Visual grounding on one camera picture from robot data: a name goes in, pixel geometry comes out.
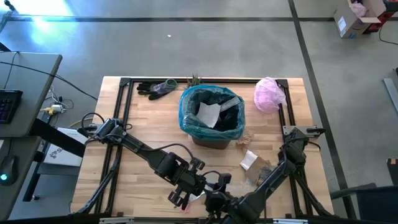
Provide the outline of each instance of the gray floor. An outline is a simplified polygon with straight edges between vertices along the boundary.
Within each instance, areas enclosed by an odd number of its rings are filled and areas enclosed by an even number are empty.
[[[299,17],[331,17],[345,0],[295,0]],[[287,0],[269,1],[52,1],[51,12],[20,5],[21,14],[95,17],[291,17]],[[391,185],[387,158],[396,158],[398,115],[383,78],[398,79],[398,46],[377,34],[340,39],[334,22],[301,22],[348,185]],[[398,42],[397,22],[383,38]],[[181,76],[300,77],[305,80],[312,116],[320,118],[293,22],[8,22],[0,42],[12,50],[63,55],[58,74],[92,95],[102,77]],[[59,117],[65,127],[95,109],[95,102],[54,81],[55,91],[75,102],[74,113]],[[338,190],[325,140],[322,159],[331,191]],[[11,219],[68,213],[76,177],[47,176],[34,202],[17,200]],[[345,216],[342,209],[335,210]]]

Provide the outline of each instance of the glove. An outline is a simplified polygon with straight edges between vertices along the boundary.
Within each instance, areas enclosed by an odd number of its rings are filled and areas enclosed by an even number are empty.
[[[138,85],[137,90],[140,95],[149,95],[149,100],[156,100],[167,95],[177,87],[177,81],[168,79],[161,84],[156,82],[142,82]]]

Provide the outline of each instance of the trash can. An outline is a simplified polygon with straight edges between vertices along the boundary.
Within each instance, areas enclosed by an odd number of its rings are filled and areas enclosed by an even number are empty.
[[[238,97],[239,103],[220,112],[214,128],[209,128],[197,118],[200,103],[222,105]],[[225,149],[231,140],[239,139],[244,131],[244,101],[225,87],[198,85],[184,91],[181,96],[178,120],[181,130],[191,135],[195,144]]]

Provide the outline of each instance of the desk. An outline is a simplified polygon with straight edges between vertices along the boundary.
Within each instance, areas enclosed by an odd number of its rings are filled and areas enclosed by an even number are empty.
[[[38,136],[50,139],[58,138],[55,143],[61,142],[59,141],[60,138],[74,141],[74,139],[66,135],[59,134],[56,129],[51,128],[45,122],[36,119],[54,77],[15,66],[22,65],[54,75],[58,70],[62,56],[58,54],[1,52],[0,62],[11,63],[14,55],[14,66],[6,88],[21,90],[23,94],[12,122],[0,125],[0,138],[5,139],[5,143],[0,150],[0,161],[7,155],[9,138],[13,138],[10,154],[18,157],[17,169],[19,176],[11,186],[0,185],[0,220],[8,218],[35,155],[42,154],[37,152],[41,140]],[[3,88],[6,82],[9,69],[10,65],[0,63],[0,71],[2,73],[0,88]]]
[[[120,77],[104,77],[103,79],[95,112],[101,114],[104,118],[113,116],[119,80]],[[301,78],[290,78],[288,82],[297,125],[312,125],[303,80]],[[256,108],[253,101],[255,86],[253,84],[219,85],[228,87],[245,100],[246,129],[254,133],[254,139],[249,149],[276,165],[278,161],[277,153],[282,145],[278,113],[263,114]],[[176,91],[155,101],[149,101],[147,97],[138,95],[136,86],[137,83],[134,84],[127,121],[127,123],[132,124],[132,129],[128,131],[129,134],[153,148],[173,142],[186,145],[192,150],[195,157],[206,163],[204,170],[200,173],[217,170],[232,174],[231,184],[227,186],[227,191],[230,191],[234,196],[244,195],[254,190],[253,186],[246,183],[243,168],[239,165],[245,152],[238,149],[234,141],[231,141],[225,150],[210,149],[194,144],[189,135],[179,128],[178,103],[185,87],[183,83],[179,84]],[[124,102],[125,99],[122,100],[121,108],[124,108]],[[90,143],[87,146],[73,196],[73,212],[84,206],[97,188],[105,151],[106,146],[98,142]],[[188,153],[182,148],[170,147],[167,151],[172,151],[189,160]],[[333,213],[320,152],[313,146],[307,146],[305,153],[307,155],[305,171],[308,186],[323,206]],[[209,176],[209,180],[216,180],[216,176]],[[146,161],[131,151],[123,149],[113,215],[116,215],[117,212],[124,212],[125,217],[207,217],[208,214],[201,201],[194,202],[189,213],[182,213],[179,208],[174,208],[174,205],[167,200],[170,191],[174,189],[174,186],[156,176]],[[104,193],[103,210],[108,200],[108,192],[109,186]],[[300,189],[298,194],[302,210],[305,211]],[[268,217],[285,217],[286,213],[294,214],[288,179],[267,201]]]

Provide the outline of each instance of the wooden table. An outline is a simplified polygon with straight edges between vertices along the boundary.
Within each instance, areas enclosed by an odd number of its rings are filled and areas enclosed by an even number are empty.
[[[101,114],[104,118],[111,118],[113,115],[119,79],[120,77],[104,77],[103,79],[95,112]],[[303,80],[301,78],[289,78],[288,82],[297,125],[312,125]],[[245,101],[246,129],[254,134],[249,150],[276,165],[278,162],[277,153],[282,145],[278,112],[264,114],[256,108],[253,101],[255,87],[253,84],[225,84],[222,86],[243,97]],[[173,142],[182,143],[192,150],[195,157],[206,163],[206,167],[200,173],[217,170],[232,174],[231,184],[227,187],[227,191],[230,191],[232,195],[240,196],[253,191],[255,188],[246,183],[244,170],[239,165],[245,152],[236,147],[234,141],[231,141],[225,150],[210,149],[194,144],[190,136],[179,128],[178,103],[184,87],[185,85],[181,83],[176,91],[159,100],[149,101],[147,97],[137,94],[135,86],[127,122],[132,124],[132,129],[128,131],[129,134],[151,147],[160,147]],[[124,93],[121,108],[124,108],[126,95]],[[100,182],[105,150],[106,146],[97,142],[90,143],[87,146],[73,196],[72,211],[81,208],[97,188]],[[185,160],[189,161],[190,159],[188,153],[181,147],[170,147],[167,151],[172,151]],[[333,213],[320,152],[317,148],[308,145],[305,153],[307,155],[305,171],[308,186],[322,205]],[[208,176],[208,180],[216,179],[216,175],[210,174]],[[301,189],[298,185],[297,188],[300,206],[305,211]],[[146,161],[131,151],[123,149],[113,215],[117,212],[124,212],[124,216],[131,217],[207,217],[203,198],[193,202],[188,213],[183,213],[179,208],[174,208],[174,205],[167,200],[167,196],[172,190],[175,190],[175,187],[156,176]],[[109,185],[104,193],[103,210],[108,200],[108,192]],[[286,213],[294,214],[289,179],[286,179],[267,201],[268,217],[285,217]]]

